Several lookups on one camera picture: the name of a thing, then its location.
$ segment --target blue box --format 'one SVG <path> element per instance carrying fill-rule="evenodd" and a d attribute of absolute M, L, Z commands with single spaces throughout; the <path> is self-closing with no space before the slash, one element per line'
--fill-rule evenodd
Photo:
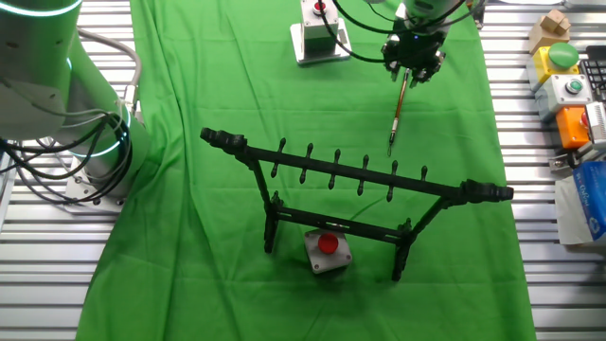
<path fill-rule="evenodd" d="M 606 162 L 583 162 L 573 176 L 595 242 L 606 232 Z"/>

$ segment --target red button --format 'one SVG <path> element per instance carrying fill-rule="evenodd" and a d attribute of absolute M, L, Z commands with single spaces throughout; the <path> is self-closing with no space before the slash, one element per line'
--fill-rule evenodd
<path fill-rule="evenodd" d="M 589 122 L 587 121 L 587 113 L 583 113 L 583 115 L 580 117 L 580 124 L 585 128 L 589 126 Z"/>
<path fill-rule="evenodd" d="M 315 3 L 315 5 L 313 5 L 313 7 L 315 8 L 315 10 L 320 11 L 320 3 Z M 322 9 L 326 9 L 325 3 L 322 3 Z"/>
<path fill-rule="evenodd" d="M 332 233 L 325 233 L 318 239 L 318 247 L 320 248 L 320 251 L 330 255 L 339 247 L 339 240 L 337 239 L 337 236 Z"/>

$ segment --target green cloth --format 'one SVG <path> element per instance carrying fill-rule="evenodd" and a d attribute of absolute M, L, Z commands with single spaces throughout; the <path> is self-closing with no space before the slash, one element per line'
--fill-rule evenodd
<path fill-rule="evenodd" d="M 388 13 L 396 1 L 377 9 Z M 363 1 L 354 17 L 390 24 Z M 353 263 L 315 276 L 306 226 L 280 223 L 263 252 L 265 215 L 253 173 L 200 139 L 203 127 L 251 146 L 458 186 L 503 186 L 504 165 L 482 46 L 471 19 L 452 27 L 445 65 L 406 95 L 391 158 L 387 139 L 400 83 L 381 64 L 299 67 L 289 26 L 298 1 L 132 0 L 143 60 L 142 110 L 151 150 L 107 242 L 88 292 L 79 340 L 532 340 L 535 339 L 510 203 L 441 212 L 413 245 L 399 283 L 394 246 L 348 237 Z M 460 9 L 454 16 L 464 13 Z M 380 57 L 385 36 L 348 23 L 353 48 Z M 436 199 L 263 165 L 290 207 L 396 228 Z"/>

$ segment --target wooden block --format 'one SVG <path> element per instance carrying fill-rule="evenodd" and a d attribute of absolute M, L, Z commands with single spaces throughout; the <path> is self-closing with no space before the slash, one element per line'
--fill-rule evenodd
<path fill-rule="evenodd" d="M 534 55 L 542 46 L 552 46 L 555 43 L 568 43 L 570 41 L 570 32 L 566 31 L 562 35 L 552 33 L 541 27 L 541 23 L 535 24 L 528 34 L 528 52 Z"/>
<path fill-rule="evenodd" d="M 566 17 L 559 10 L 552 9 L 545 17 L 541 17 L 541 27 L 554 32 L 564 18 Z"/>
<path fill-rule="evenodd" d="M 554 33 L 563 35 L 570 29 L 571 26 L 572 25 L 570 25 L 568 18 L 564 18 L 564 20 L 562 20 L 561 23 L 556 27 L 556 31 Z"/>

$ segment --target yellow box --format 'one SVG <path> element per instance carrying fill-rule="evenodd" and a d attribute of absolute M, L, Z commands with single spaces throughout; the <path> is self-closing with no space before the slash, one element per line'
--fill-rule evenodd
<path fill-rule="evenodd" d="M 541 84 L 545 83 L 552 75 L 578 75 L 579 74 L 579 66 L 574 65 L 573 67 L 567 70 L 554 70 L 550 66 L 549 62 L 549 49 L 551 46 L 542 46 L 537 50 L 537 52 L 532 56 L 532 61 L 534 62 L 534 68 L 536 70 L 536 79 L 539 83 L 537 89 L 533 89 L 533 91 L 537 91 Z"/>

